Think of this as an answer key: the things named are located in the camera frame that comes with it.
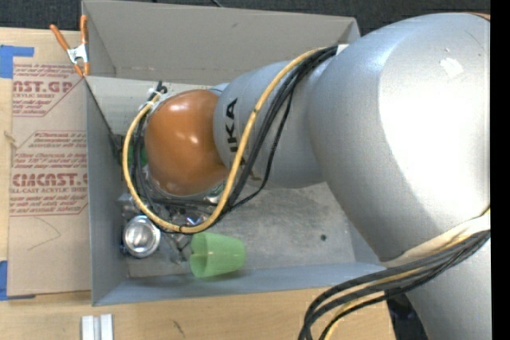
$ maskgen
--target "green cup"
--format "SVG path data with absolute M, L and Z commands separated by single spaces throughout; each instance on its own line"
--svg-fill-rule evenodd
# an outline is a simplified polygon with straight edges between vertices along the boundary
M 198 233 L 191 239 L 190 266 L 198 278 L 223 275 L 245 264 L 241 240 L 217 233 Z

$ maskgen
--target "gray box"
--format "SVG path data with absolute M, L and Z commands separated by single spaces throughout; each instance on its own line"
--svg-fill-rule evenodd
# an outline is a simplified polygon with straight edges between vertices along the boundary
M 109 135 L 122 135 L 157 80 L 169 92 L 207 88 L 309 49 L 359 38 L 354 18 L 202 6 L 84 0 L 92 304 L 283 291 L 381 270 L 325 184 L 266 190 L 211 231 L 246 246 L 240 271 L 195 278 L 162 253 L 120 251 L 127 187 Z

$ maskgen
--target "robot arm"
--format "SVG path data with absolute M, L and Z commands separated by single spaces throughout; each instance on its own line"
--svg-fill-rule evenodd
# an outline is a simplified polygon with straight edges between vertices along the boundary
M 182 188 L 181 196 L 204 197 L 227 168 L 248 165 L 245 180 L 261 188 L 326 181 L 379 259 L 392 261 L 489 207 L 489 36 L 483 16 L 431 14 L 343 49 L 248 72 L 219 97 L 208 92 L 199 109 L 168 98 L 147 120 L 153 182 L 163 193 L 179 195 Z M 308 68 L 296 74 L 299 64 Z M 168 116 L 158 115 L 162 109 Z M 192 121 L 175 120 L 179 112 L 196 119 L 193 131 Z M 175 136 L 157 138 L 168 121 Z M 178 174 L 189 176 L 180 182 L 156 163 L 163 152 L 186 149 L 203 160 L 181 161 Z M 236 192 L 232 183 L 226 190 Z M 202 226 L 175 231 L 198 232 L 233 208 L 225 197 Z M 409 293 L 431 340 L 492 337 L 490 265 L 488 240 L 475 256 Z

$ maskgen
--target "metal clamp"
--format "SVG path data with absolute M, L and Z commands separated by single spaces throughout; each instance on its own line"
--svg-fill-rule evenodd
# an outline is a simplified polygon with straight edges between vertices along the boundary
M 74 65 L 74 69 L 80 76 L 87 76 L 90 71 L 90 63 L 88 62 L 88 29 L 87 29 L 87 16 L 84 14 L 80 19 L 80 32 L 81 32 L 81 44 L 71 49 L 68 42 L 65 40 L 61 31 L 55 26 L 50 25 L 49 29 L 55 34 L 58 44 L 66 51 L 69 59 Z M 78 65 L 78 60 L 83 61 L 83 68 Z

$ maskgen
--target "cardboard box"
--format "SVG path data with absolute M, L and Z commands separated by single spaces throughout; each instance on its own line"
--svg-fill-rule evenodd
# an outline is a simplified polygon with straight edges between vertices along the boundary
M 84 0 L 92 75 L 85 91 L 92 302 L 96 305 L 323 287 L 381 269 L 325 184 L 268 190 L 211 231 L 245 242 L 235 276 L 194 278 L 161 254 L 120 251 L 127 188 L 108 135 L 123 134 L 155 81 L 170 92 L 359 37 L 353 18 Z
M 172 92 L 229 82 L 309 49 L 351 43 L 359 38 L 355 19 L 104 0 L 84 0 L 83 12 L 86 80 L 48 30 L 2 40 L 36 45 L 33 58 L 14 59 L 13 81 L 38 81 L 41 102 L 14 88 L 13 102 L 26 105 L 13 105 L 8 295 L 92 287 L 94 304 L 139 302 L 322 287 L 380 269 L 326 185 L 265 191 L 214 227 L 246 244 L 235 279 L 201 281 L 161 256 L 129 259 L 119 250 L 126 187 L 108 141 L 109 131 L 125 132 L 156 80 Z M 78 44 L 78 33 L 65 36 Z M 52 177 L 48 166 L 59 174 L 71 166 L 66 191 L 32 186 L 39 174 L 39 184 Z M 314 223 L 320 228 L 310 229 Z

